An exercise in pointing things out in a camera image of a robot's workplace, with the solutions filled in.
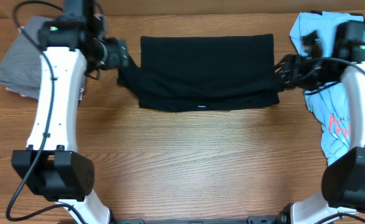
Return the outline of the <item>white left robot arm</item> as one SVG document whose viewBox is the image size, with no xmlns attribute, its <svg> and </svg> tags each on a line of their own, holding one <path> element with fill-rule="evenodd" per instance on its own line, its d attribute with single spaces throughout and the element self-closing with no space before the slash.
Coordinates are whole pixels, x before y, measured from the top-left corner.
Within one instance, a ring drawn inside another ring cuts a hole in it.
<svg viewBox="0 0 365 224">
<path fill-rule="evenodd" d="M 126 42 L 106 36 L 96 1 L 65 1 L 60 10 L 31 40 L 41 61 L 37 113 L 26 148 L 15 150 L 11 163 L 20 186 L 44 197 L 51 209 L 64 208 L 76 223 L 115 223 L 93 188 L 93 162 L 78 152 L 76 117 L 81 87 L 92 72 L 129 65 Z"/>
</svg>

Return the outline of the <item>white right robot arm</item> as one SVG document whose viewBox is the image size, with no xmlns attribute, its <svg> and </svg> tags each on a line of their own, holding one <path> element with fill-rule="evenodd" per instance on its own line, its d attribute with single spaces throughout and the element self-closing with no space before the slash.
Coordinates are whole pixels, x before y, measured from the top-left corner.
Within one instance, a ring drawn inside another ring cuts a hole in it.
<svg viewBox="0 0 365 224">
<path fill-rule="evenodd" d="M 350 217 L 365 223 L 365 22 L 347 21 L 337 26 L 333 52 L 322 57 L 310 50 L 307 57 L 286 55 L 275 66 L 279 91 L 323 91 L 335 82 L 345 87 L 351 123 L 348 152 L 326 168 L 321 189 L 291 203 L 273 223 L 333 223 Z"/>
</svg>

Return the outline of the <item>black t-shirt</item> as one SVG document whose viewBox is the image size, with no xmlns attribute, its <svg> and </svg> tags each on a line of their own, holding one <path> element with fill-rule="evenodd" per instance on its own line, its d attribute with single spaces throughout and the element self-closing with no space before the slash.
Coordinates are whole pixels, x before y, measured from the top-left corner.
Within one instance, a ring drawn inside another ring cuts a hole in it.
<svg viewBox="0 0 365 224">
<path fill-rule="evenodd" d="M 141 37 L 141 63 L 129 61 L 118 84 L 141 108 L 168 112 L 241 110 L 279 104 L 272 34 Z"/>
</svg>

